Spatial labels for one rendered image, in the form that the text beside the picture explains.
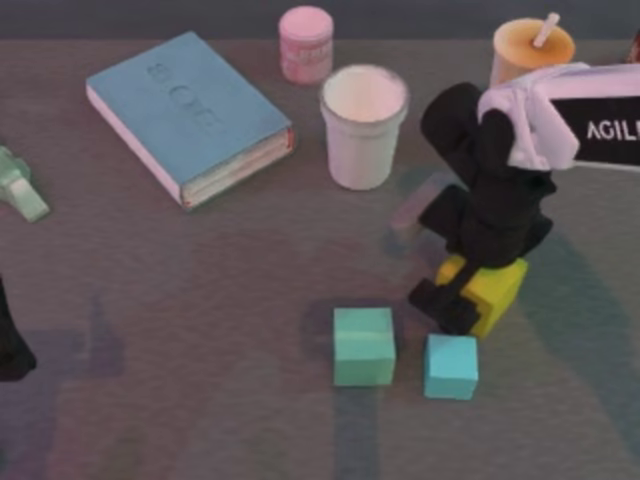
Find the yellow cube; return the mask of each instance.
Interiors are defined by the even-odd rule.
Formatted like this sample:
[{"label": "yellow cube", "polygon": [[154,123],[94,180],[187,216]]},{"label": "yellow cube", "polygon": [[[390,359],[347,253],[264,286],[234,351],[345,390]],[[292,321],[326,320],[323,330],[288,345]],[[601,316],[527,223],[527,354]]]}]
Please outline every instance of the yellow cube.
[{"label": "yellow cube", "polygon": [[[459,255],[449,257],[438,271],[436,285],[451,281],[465,262]],[[528,268],[529,264],[521,258],[504,268],[482,268],[462,289],[461,295],[475,303],[480,314],[471,335],[482,339],[489,334],[516,299]]]}]

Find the pink jar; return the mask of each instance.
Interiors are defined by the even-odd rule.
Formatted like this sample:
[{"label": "pink jar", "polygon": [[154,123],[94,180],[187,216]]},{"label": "pink jar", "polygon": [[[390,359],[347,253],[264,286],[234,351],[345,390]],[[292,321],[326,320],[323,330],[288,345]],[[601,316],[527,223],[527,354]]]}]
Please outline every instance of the pink jar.
[{"label": "pink jar", "polygon": [[280,19],[280,66],[287,80],[315,85],[333,70],[333,19],[321,8],[302,6]]}]

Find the blue cube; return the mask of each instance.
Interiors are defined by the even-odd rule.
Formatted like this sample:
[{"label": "blue cube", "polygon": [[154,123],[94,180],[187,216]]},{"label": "blue cube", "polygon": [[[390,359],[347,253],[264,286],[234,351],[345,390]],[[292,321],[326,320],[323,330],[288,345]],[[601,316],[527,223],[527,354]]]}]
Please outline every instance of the blue cube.
[{"label": "blue cube", "polygon": [[391,309],[336,308],[333,322],[334,385],[391,384],[396,363]]},{"label": "blue cube", "polygon": [[475,337],[429,335],[424,363],[425,397],[471,400],[478,384]]}]

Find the table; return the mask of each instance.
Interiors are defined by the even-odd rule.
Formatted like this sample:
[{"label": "table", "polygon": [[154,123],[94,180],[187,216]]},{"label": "table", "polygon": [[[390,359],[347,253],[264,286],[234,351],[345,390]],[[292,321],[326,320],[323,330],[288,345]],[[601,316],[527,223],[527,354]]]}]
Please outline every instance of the table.
[{"label": "table", "polygon": [[[329,177],[317,90],[287,85],[272,41],[215,47],[297,125],[295,155],[186,214],[92,110],[87,76],[150,41],[0,43],[0,132],[52,207],[0,208],[0,272],[39,357],[0,386],[9,480],[629,480],[640,475],[640,177],[556,175],[555,232],[481,344],[471,402],[422,397],[430,324],[406,305],[442,244],[390,242],[394,209],[444,168],[418,132],[441,89],[488,78],[489,42],[343,41],[412,102],[394,173]],[[606,62],[628,42],[581,42]],[[391,306],[394,384],[331,386],[335,306]]]}]

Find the book cover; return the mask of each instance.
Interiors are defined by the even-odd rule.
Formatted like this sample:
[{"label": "book cover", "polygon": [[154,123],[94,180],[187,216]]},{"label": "book cover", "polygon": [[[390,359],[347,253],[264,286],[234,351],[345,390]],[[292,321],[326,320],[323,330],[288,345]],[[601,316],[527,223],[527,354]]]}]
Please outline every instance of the book cover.
[{"label": "book cover", "polygon": [[[185,208],[219,193],[210,186],[202,193],[216,171],[224,170],[226,190],[293,148],[289,119],[194,32],[90,77],[87,95]],[[267,142],[278,134],[284,148]],[[243,155],[261,145],[266,153]],[[253,168],[230,165],[248,157]],[[192,182],[200,185],[197,200],[185,198]]]}]

